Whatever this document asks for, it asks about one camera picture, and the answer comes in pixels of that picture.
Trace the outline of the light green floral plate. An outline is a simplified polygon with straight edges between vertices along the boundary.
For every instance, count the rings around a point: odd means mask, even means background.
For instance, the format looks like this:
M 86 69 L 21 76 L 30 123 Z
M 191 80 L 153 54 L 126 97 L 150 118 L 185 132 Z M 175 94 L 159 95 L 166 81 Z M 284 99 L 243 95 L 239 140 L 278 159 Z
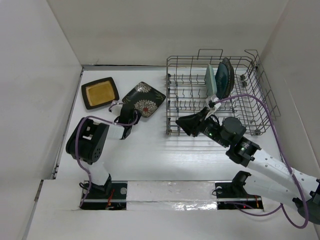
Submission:
M 217 93 L 217 84 L 216 84 L 216 79 L 214 75 L 214 69 L 210 64 L 208 64 L 206 67 L 204 81 L 205 81 L 205 86 L 207 88 L 207 95 L 208 96 L 215 95 Z

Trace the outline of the round cream plate metallic rim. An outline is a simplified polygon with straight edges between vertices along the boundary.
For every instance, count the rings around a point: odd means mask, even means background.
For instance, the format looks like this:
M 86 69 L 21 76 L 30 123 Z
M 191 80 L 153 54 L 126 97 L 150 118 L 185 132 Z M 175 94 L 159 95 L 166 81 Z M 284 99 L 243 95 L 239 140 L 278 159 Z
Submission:
M 227 70 L 228 70 L 228 83 L 227 83 L 227 87 L 226 87 L 226 90 L 225 90 L 225 93 L 223 95 L 223 98 L 228 98 L 234 88 L 234 84 L 235 84 L 235 71 L 234 71 L 234 68 L 233 66 L 231 65 L 231 62 L 230 60 L 225 57 L 223 60 L 222 60 L 222 63 L 227 67 Z

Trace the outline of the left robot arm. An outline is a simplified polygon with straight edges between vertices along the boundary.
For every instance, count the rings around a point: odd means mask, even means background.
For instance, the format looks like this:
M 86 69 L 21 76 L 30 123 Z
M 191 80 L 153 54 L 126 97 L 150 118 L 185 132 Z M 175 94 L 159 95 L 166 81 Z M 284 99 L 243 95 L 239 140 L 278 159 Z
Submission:
M 112 178 L 99 160 L 106 140 L 125 140 L 142 114 L 128 104 L 120 105 L 120 113 L 113 121 L 95 116 L 83 117 L 66 143 L 65 150 L 77 160 L 89 178 L 81 187 L 89 193 L 107 198 L 112 191 Z

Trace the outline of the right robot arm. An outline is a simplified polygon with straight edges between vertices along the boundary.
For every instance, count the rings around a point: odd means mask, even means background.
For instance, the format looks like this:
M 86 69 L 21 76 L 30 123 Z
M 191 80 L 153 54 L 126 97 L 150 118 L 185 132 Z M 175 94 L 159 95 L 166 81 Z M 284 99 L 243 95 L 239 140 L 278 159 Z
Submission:
M 226 155 L 234 163 L 254 170 L 268 180 L 239 171 L 232 180 L 231 191 L 237 197 L 248 193 L 269 198 L 298 212 L 305 220 L 320 223 L 320 180 L 273 158 L 258 144 L 247 139 L 246 128 L 235 117 L 222 122 L 208 108 L 192 115 L 179 117 L 176 124 L 188 135 L 203 134 L 227 148 Z

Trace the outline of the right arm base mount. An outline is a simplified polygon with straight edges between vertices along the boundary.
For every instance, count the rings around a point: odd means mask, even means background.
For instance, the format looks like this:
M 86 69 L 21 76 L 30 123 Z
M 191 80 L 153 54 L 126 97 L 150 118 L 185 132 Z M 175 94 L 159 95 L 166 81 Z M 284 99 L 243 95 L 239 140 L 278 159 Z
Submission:
M 247 194 L 247 192 L 231 181 L 215 182 L 212 195 L 216 197 L 218 210 L 263 210 L 263 201 L 259 195 Z

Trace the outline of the square teal plate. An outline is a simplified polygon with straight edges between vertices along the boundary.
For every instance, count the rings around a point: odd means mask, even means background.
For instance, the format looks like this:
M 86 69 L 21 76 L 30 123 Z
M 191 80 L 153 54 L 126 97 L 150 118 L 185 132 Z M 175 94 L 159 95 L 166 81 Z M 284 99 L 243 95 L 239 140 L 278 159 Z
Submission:
M 227 98 L 230 94 L 230 73 L 227 66 L 220 62 L 215 75 L 216 96 L 219 99 Z

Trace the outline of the square yellow brown plate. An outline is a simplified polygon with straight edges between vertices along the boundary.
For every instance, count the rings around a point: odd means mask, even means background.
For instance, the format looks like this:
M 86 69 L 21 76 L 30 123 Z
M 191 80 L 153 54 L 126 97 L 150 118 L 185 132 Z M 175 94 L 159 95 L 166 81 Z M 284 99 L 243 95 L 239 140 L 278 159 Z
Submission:
M 118 89 L 112 77 L 91 81 L 81 86 L 82 99 L 87 110 L 93 110 L 111 104 L 120 99 Z

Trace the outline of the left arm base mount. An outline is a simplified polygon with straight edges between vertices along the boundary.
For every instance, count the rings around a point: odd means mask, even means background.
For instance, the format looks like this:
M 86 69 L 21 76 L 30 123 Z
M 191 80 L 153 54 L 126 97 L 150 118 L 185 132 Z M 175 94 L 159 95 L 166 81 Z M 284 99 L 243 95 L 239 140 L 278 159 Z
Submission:
M 82 210 L 126 210 L 127 209 L 127 181 L 112 181 L 110 188 L 105 192 L 103 189 L 90 188 L 83 203 L 80 203 Z

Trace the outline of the square black floral plate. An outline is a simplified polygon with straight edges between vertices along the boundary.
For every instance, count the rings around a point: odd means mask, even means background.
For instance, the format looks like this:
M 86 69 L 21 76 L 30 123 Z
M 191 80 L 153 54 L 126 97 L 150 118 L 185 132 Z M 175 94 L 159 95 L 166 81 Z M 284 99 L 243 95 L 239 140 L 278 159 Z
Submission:
M 141 81 L 122 98 L 122 102 L 133 106 L 142 117 L 149 118 L 165 99 L 166 96 L 163 93 Z

